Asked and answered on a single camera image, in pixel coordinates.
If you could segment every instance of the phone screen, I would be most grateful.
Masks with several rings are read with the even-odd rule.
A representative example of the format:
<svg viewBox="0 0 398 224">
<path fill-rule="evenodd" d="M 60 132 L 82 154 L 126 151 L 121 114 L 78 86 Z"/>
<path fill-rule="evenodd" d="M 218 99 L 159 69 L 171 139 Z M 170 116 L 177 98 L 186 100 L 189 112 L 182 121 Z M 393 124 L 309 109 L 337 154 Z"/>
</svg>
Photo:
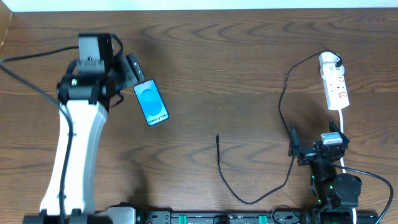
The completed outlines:
<svg viewBox="0 0 398 224">
<path fill-rule="evenodd" d="M 169 112 L 167 112 L 155 81 L 148 80 L 136 85 L 134 91 L 149 126 L 153 126 L 169 118 Z"/>
</svg>

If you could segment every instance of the wood grain surface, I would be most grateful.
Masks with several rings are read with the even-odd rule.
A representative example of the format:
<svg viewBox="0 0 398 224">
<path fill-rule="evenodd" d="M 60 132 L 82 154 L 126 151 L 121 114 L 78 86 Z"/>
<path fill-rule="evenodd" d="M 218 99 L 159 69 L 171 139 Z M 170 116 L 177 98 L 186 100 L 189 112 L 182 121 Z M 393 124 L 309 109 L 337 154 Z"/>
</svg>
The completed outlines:
<svg viewBox="0 0 398 224">
<path fill-rule="evenodd" d="M 133 89 L 112 109 L 98 149 L 98 210 L 120 201 L 174 210 L 310 208 L 310 169 L 295 163 L 287 185 L 257 205 L 239 203 L 216 165 L 220 134 L 226 180 L 245 200 L 283 183 L 289 139 L 277 104 L 289 68 L 332 49 L 346 67 L 351 105 L 346 165 L 379 174 L 398 187 L 398 9 L 141 11 L 16 13 L 1 57 L 77 45 L 79 32 L 114 32 L 157 82 L 170 119 L 148 127 Z M 7 66 L 55 96 L 72 50 Z M 316 58 L 292 72 L 282 102 L 304 146 L 328 131 Z M 49 184 L 58 141 L 57 110 L 1 74 L 0 222 L 37 213 Z M 359 210 L 382 212 L 389 191 L 363 181 Z M 398 204 L 384 223 L 398 222 Z"/>
</svg>

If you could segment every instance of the white wall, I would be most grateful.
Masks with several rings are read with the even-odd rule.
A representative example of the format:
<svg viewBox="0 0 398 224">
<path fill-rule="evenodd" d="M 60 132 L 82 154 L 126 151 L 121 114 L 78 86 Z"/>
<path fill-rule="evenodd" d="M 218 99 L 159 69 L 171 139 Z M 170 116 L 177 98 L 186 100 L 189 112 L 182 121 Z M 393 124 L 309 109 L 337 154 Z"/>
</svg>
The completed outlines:
<svg viewBox="0 0 398 224">
<path fill-rule="evenodd" d="M 13 12 L 398 7 L 398 0 L 2 0 Z"/>
</svg>

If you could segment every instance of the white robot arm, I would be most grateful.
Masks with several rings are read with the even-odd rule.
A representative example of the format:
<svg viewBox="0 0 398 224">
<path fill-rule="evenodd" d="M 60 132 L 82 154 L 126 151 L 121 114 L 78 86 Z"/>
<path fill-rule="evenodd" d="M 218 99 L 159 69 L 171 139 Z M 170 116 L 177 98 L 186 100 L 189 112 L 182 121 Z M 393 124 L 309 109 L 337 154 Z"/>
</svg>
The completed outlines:
<svg viewBox="0 0 398 224">
<path fill-rule="evenodd" d="M 114 56 L 111 39 L 121 50 Z M 73 123 L 73 138 L 65 175 L 64 198 L 60 200 L 60 182 L 67 152 L 69 127 L 60 111 L 60 137 L 49 187 L 40 204 L 39 217 L 25 217 L 24 223 L 58 223 L 69 216 L 69 223 L 134 223 L 131 207 L 110 208 L 95 214 L 94 174 L 98 143 L 105 125 L 109 102 L 120 91 L 145 79 L 133 54 L 122 57 L 123 45 L 111 34 L 80 34 L 80 59 L 73 61 L 57 85 L 62 110 Z"/>
</svg>

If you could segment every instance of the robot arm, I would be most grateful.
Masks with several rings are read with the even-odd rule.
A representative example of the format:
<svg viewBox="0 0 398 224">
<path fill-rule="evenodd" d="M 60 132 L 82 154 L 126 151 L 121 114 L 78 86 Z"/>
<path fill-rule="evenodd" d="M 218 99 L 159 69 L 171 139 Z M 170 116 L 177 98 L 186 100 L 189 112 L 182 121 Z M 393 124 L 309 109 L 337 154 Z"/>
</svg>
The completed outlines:
<svg viewBox="0 0 398 224">
<path fill-rule="evenodd" d="M 302 149 L 296 130 L 291 126 L 290 152 L 298 157 L 299 166 L 309 165 L 312 171 L 311 187 L 319 198 L 320 208 L 313 211 L 313 217 L 319 223 L 321 213 L 330 210 L 349 212 L 358 206 L 362 181 L 359 177 L 342 173 L 337 174 L 332 165 L 345 154 L 349 139 L 329 122 L 330 133 L 321 134 L 321 141 L 314 142 L 312 148 Z"/>
<path fill-rule="evenodd" d="M 79 61 L 74 61 L 57 85 L 62 109 L 73 121 L 73 141 L 65 177 L 65 214 L 72 211 L 94 214 L 94 174 L 101 132 L 109 111 L 110 99 L 124 88 L 142 81 L 144 74 L 133 54 L 121 57 L 123 46 L 113 55 L 111 34 L 80 34 Z M 77 65 L 78 74 L 72 74 Z M 60 113 L 60 137 L 55 164 L 40 213 L 60 214 L 59 190 L 68 142 L 68 124 Z"/>
</svg>

